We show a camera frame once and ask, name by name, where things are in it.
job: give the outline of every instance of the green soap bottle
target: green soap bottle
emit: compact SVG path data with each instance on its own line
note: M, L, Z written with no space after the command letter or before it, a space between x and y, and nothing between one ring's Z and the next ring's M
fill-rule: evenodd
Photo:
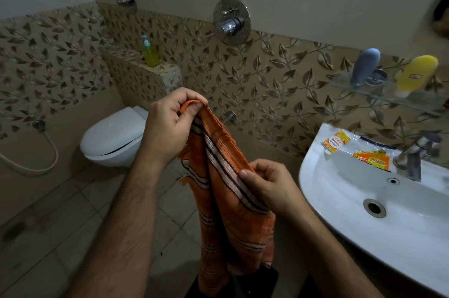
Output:
M143 38L143 46L142 46L142 54L145 58L145 62L148 66L154 68L159 65L159 55L154 45L151 45L148 41L148 37L146 35L142 35Z

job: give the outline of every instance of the wall-mounted toilet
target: wall-mounted toilet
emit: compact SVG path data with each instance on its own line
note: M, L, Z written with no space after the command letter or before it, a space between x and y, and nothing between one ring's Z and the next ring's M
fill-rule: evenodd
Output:
M81 139L86 158L109 167L129 167L139 149L148 111L127 107L94 124Z

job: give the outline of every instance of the glass shelf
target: glass shelf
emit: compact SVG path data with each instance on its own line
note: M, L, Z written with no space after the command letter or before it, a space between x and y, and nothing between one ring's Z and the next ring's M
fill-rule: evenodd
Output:
M436 117L449 118L449 110L443 107L443 103L449 97L449 94L447 93L435 93L433 91L424 91L419 89L410 93L410 95L406 98L400 98L394 96L394 91L396 89L396 84L394 82L387 81L378 86L364 83L361 87L354 88L349 83L350 79L351 75L349 73L341 72L334 76L330 84L340 89L353 91L381 101L395 103L424 111Z

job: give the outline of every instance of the striped towel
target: striped towel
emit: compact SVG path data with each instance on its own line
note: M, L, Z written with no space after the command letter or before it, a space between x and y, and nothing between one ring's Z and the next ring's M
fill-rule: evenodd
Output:
M185 108L198 100L184 103ZM215 297L230 274L271 267L275 215L239 178L251 169L227 129L204 106L194 118L187 145L179 156L198 205L201 225L199 290Z

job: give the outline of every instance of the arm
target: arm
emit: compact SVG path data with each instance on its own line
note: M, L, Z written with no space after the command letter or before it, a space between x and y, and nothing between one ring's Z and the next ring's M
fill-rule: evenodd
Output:
M256 173L240 177L268 207L289 220L301 235L304 260L326 298L382 298L351 256L314 214L284 165L268 160L250 163Z
M178 117L180 104L207 100L181 88L154 102L136 159L67 297L143 297L148 277L156 184L187 142L202 104Z

